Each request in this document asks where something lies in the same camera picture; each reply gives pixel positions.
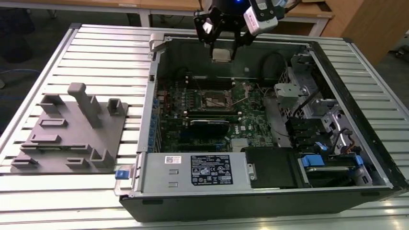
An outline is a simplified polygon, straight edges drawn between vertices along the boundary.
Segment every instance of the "warning label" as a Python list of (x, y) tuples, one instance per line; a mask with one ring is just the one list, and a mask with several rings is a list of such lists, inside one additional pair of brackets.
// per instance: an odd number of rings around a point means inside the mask
[(229, 155), (190, 156), (192, 184), (233, 184)]

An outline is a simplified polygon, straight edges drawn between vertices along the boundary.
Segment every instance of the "sticker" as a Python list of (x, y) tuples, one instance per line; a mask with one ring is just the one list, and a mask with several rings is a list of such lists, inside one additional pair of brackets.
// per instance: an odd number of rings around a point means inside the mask
[(181, 156), (165, 156), (165, 164), (180, 164)]
[(119, 4), (119, 6), (124, 6), (124, 7), (136, 7), (136, 4)]
[(190, 156), (190, 166), (194, 186), (233, 184), (229, 155)]

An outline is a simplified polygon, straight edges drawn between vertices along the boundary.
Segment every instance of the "white component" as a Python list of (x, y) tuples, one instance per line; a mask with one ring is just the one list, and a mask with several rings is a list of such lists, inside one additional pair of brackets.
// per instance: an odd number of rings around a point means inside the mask
[(213, 49), (213, 61), (230, 62), (232, 61), (230, 50), (214, 48)]
[(230, 140), (232, 152), (240, 152), (242, 148), (249, 146), (249, 140), (246, 138), (233, 138)]
[(244, 13), (244, 20), (249, 28), (249, 32), (253, 36), (270, 31), (278, 24), (277, 17), (264, 22), (260, 22), (256, 18), (256, 12), (253, 7), (249, 7)]

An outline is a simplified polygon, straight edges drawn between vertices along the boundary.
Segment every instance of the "blue clip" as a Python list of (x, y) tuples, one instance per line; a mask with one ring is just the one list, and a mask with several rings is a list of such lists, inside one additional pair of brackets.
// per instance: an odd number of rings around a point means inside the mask
[(321, 155), (306, 155), (301, 158), (304, 167), (325, 166)]
[(129, 179), (129, 171), (128, 170), (119, 170), (115, 172), (115, 179), (116, 180), (128, 180)]
[(356, 162), (358, 164), (358, 166), (364, 165), (364, 160), (362, 160), (362, 157), (361, 156), (356, 156)]
[(328, 150), (328, 147), (325, 145), (321, 144), (321, 142), (316, 142), (316, 144), (320, 146), (320, 148), (322, 149), (322, 151)]

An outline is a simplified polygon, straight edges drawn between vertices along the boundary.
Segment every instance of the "aluminum extrusion table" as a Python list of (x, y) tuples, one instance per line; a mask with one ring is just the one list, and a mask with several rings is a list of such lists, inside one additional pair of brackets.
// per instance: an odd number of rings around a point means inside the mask
[[(68, 30), (23, 105), (0, 138), (0, 229), (396, 229), (409, 228), (409, 194), (372, 202), (338, 214), (249, 218), (201, 222), (139, 223), (113, 194), (115, 178), (105, 175), (7, 175), (20, 143), (31, 133), (44, 93), (64, 100), (71, 82), (84, 82), (87, 93), (104, 102), (119, 97), (129, 104), (117, 165), (132, 164), (149, 75), (149, 35), (193, 35), (193, 30), (73, 25)], [(362, 109), (382, 143), (409, 178), (409, 112), (354, 44), (338, 38), (262, 35), (266, 39), (314, 40)], [(128, 188), (131, 183), (121, 183)]]

